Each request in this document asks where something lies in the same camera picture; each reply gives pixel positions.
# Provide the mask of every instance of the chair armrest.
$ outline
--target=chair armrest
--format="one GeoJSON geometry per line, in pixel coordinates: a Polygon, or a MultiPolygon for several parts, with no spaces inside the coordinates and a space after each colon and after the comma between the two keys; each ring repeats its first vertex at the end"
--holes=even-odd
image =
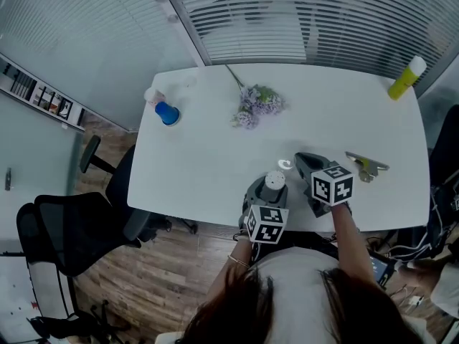
{"type": "Polygon", "coordinates": [[[124,226],[123,234],[129,240],[133,241],[143,231],[150,219],[150,212],[146,210],[134,209],[131,217],[124,226]]]}

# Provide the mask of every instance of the person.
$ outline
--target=person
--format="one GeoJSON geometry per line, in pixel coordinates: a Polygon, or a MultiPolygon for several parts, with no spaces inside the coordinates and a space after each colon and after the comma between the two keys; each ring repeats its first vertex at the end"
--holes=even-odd
{"type": "Polygon", "coordinates": [[[420,287],[434,305],[459,318],[459,264],[453,255],[417,260],[396,269],[408,286],[420,287]]]}
{"type": "Polygon", "coordinates": [[[177,343],[431,343],[376,283],[348,206],[331,213],[339,260],[323,241],[325,253],[295,245],[250,267],[243,232],[177,343]]]}

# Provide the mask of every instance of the gray wall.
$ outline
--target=gray wall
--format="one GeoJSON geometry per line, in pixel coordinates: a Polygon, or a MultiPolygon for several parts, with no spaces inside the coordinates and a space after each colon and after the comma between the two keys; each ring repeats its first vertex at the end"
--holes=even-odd
{"type": "Polygon", "coordinates": [[[427,147],[433,148],[451,106],[459,103],[459,57],[419,98],[427,147]]]}
{"type": "Polygon", "coordinates": [[[0,91],[0,250],[11,251],[18,240],[16,214],[22,205],[41,194],[72,192],[81,141],[81,133],[0,91]],[[5,191],[8,167],[13,189],[5,191]]]}

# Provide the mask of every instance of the wooden floor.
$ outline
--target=wooden floor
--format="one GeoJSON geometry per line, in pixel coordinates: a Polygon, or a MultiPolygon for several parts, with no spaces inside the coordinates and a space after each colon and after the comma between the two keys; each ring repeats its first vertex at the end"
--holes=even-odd
{"type": "MultiPolygon", "coordinates": [[[[83,147],[92,134],[99,135],[102,142],[97,155],[114,166],[136,141],[135,134],[126,134],[92,115],[85,114],[83,126],[83,147]]],[[[86,174],[78,175],[75,193],[103,194],[109,179],[105,172],[90,168],[86,174]]],[[[108,300],[112,323],[121,325],[127,320],[132,325],[131,330],[119,335],[131,344],[141,338],[154,343],[159,333],[181,330],[235,245],[232,235],[236,228],[203,223],[199,233],[192,235],[178,221],[172,221],[171,232],[160,231],[153,242],[143,244],[141,249],[119,247],[75,279],[79,308],[89,311],[92,304],[108,300]]],[[[395,274],[387,292],[392,294],[402,287],[395,274]]],[[[429,331],[439,341],[453,319],[428,299],[419,307],[410,306],[410,297],[415,295],[423,293],[407,288],[392,298],[402,313],[425,318],[429,331]]]]}

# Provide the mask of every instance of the window blinds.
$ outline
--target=window blinds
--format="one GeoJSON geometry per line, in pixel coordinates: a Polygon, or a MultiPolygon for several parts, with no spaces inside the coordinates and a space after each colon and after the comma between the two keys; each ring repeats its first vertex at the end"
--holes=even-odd
{"type": "Polygon", "coordinates": [[[431,69],[459,33],[459,0],[176,0],[213,64],[296,62],[396,77],[431,69]]]}
{"type": "Polygon", "coordinates": [[[0,52],[126,129],[157,72],[195,66],[155,0],[0,2],[0,52]]]}

